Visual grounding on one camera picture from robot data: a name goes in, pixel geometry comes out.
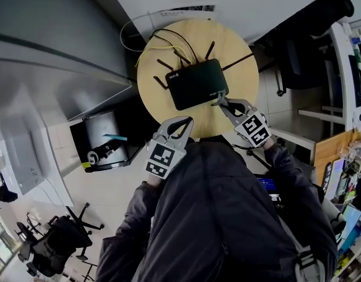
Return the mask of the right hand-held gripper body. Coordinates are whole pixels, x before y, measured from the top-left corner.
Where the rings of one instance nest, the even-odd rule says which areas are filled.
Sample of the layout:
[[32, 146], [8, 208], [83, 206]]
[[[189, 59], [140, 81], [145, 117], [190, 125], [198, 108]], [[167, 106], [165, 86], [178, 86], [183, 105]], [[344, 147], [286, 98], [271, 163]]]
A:
[[257, 108], [246, 108], [245, 112], [242, 110], [238, 108], [234, 111], [234, 130], [252, 147], [260, 147], [271, 137], [266, 119]]

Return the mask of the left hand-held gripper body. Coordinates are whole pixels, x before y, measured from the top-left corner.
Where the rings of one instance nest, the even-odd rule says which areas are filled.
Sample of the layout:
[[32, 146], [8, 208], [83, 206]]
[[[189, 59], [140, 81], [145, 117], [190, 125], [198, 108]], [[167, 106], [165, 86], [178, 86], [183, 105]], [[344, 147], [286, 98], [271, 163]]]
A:
[[151, 139], [147, 148], [144, 171], [161, 179], [166, 179], [186, 155], [184, 148], [177, 149], [174, 144], [162, 143]]

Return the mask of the grey cloth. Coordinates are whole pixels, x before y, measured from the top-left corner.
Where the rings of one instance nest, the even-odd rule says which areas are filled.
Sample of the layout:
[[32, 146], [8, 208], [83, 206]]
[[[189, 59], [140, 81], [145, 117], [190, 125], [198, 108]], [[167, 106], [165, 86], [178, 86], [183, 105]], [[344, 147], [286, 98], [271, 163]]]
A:
[[211, 106], [228, 107], [228, 99], [225, 97], [225, 91], [218, 94], [217, 100]]

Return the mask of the black router with antennas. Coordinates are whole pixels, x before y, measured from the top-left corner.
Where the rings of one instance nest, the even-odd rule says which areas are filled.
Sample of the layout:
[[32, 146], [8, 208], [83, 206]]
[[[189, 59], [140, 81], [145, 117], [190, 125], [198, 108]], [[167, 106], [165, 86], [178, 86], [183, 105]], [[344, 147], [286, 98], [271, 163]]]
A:
[[157, 59], [157, 62], [167, 67], [170, 72], [165, 75], [166, 83], [163, 83], [158, 76], [153, 78], [163, 89], [170, 91], [177, 110], [185, 110], [217, 99], [218, 94], [223, 91], [227, 95], [229, 88], [224, 71], [253, 56], [250, 53], [222, 68], [216, 58], [209, 58], [214, 46], [215, 42], [211, 42], [205, 61], [189, 64], [178, 70]]

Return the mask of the person's right forearm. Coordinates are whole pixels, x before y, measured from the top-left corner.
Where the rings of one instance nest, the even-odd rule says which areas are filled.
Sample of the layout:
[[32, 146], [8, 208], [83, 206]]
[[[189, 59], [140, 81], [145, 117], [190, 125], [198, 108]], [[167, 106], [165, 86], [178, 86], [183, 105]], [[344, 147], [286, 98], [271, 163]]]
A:
[[320, 205], [318, 191], [296, 165], [288, 150], [271, 138], [263, 145], [266, 162], [272, 166], [276, 187], [289, 206]]

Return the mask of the person's left forearm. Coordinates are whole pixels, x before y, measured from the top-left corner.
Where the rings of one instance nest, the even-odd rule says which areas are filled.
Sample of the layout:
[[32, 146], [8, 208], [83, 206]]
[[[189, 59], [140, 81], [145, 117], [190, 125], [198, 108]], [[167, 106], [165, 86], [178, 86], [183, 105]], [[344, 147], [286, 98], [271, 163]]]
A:
[[164, 180], [152, 174], [134, 191], [116, 235], [138, 237], [149, 232]]

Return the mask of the round wooden table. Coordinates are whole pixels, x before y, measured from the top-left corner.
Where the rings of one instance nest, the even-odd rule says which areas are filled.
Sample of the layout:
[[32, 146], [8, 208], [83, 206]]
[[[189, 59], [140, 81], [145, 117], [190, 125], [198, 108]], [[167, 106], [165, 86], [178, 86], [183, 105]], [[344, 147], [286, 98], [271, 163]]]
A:
[[[209, 58], [216, 58], [222, 68], [252, 53], [248, 44], [223, 24], [207, 19], [187, 19], [156, 31], [140, 55], [137, 67], [139, 94], [148, 112], [158, 123], [176, 116], [191, 116], [194, 119], [193, 138], [218, 136], [232, 130], [233, 125], [220, 108], [210, 103], [177, 110], [169, 90], [163, 89], [153, 77], [158, 76], [166, 83], [165, 75], [170, 72], [157, 59], [177, 70], [181, 65], [175, 51], [191, 63], [202, 62], [211, 42], [215, 42], [215, 46]], [[255, 104], [259, 72], [253, 56], [225, 70], [224, 76], [229, 88], [228, 98], [246, 99]]]

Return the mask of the black backpack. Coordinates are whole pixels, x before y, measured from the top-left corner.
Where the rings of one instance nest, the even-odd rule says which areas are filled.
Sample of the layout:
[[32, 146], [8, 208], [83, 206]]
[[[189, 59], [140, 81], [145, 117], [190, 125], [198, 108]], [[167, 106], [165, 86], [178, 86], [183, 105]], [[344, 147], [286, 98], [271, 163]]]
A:
[[126, 137], [132, 146], [143, 146], [160, 127], [139, 95], [118, 103], [113, 113], [119, 135]]

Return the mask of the blue lit screen device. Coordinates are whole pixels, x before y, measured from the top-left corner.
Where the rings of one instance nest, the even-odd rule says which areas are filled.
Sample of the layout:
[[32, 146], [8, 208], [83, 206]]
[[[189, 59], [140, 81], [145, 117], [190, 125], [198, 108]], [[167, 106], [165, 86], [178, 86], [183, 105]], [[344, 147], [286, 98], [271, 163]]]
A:
[[259, 177], [258, 180], [261, 182], [261, 184], [264, 186], [264, 188], [267, 190], [268, 193], [278, 192], [273, 179], [266, 177]]

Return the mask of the person's dark jacket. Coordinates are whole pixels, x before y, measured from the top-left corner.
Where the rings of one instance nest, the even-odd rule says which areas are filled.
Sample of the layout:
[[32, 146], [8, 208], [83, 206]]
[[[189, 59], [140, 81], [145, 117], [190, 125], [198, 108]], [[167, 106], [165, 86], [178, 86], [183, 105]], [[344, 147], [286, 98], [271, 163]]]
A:
[[330, 281], [338, 249], [316, 206], [274, 203], [243, 157], [199, 141], [164, 180], [148, 233], [102, 242], [95, 282], [297, 282], [300, 248]]

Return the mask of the black cylinder flashlight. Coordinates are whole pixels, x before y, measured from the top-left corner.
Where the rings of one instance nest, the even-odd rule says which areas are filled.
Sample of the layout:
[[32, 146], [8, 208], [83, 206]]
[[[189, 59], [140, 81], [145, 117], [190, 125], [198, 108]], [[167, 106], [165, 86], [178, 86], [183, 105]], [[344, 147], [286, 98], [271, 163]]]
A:
[[110, 141], [88, 152], [87, 158], [91, 166], [97, 165], [102, 159], [107, 159], [120, 146], [119, 142]]

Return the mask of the wooden desk board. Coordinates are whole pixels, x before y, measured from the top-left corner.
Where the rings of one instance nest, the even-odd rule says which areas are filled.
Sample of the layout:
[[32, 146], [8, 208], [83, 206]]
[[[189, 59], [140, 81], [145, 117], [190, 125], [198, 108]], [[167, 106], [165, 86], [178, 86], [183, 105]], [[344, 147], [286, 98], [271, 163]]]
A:
[[340, 151], [350, 142], [358, 140], [361, 140], [361, 132], [350, 130], [316, 143], [314, 166], [319, 186], [322, 185], [326, 165], [339, 159]]

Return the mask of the white office desk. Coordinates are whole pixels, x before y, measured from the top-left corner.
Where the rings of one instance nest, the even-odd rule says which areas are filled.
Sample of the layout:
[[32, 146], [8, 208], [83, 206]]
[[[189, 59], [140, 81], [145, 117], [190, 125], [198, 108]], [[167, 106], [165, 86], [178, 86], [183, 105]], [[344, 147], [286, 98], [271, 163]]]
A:
[[[334, 57], [326, 61], [328, 76], [329, 99], [328, 105], [323, 105], [320, 111], [299, 109], [298, 114], [339, 124], [346, 131], [361, 131], [361, 107], [355, 105], [353, 77], [349, 62], [349, 55], [356, 58], [354, 46], [350, 37], [350, 26], [346, 23], [334, 23], [329, 29], [331, 50]], [[361, 63], [356, 58], [361, 72]]]

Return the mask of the black keyboard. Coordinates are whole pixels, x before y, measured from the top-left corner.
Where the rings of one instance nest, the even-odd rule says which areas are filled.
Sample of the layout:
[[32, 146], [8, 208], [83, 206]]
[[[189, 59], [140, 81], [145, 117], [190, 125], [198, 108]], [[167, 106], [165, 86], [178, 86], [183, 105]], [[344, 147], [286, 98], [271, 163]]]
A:
[[357, 108], [361, 107], [361, 72], [357, 65], [356, 58], [349, 55], [349, 62], [353, 77], [353, 87], [355, 92], [355, 105]]

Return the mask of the white paper wall notice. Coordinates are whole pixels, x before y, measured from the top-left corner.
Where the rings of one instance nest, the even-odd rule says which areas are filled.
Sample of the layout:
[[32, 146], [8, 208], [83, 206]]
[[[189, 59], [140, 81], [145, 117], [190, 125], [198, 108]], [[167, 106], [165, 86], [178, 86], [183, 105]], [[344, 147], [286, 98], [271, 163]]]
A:
[[180, 8], [173, 8], [153, 12], [149, 14], [149, 18], [157, 25], [163, 24], [164, 22], [179, 21], [184, 19], [194, 18], [215, 18], [215, 5], [195, 5], [195, 6], [184, 6]]

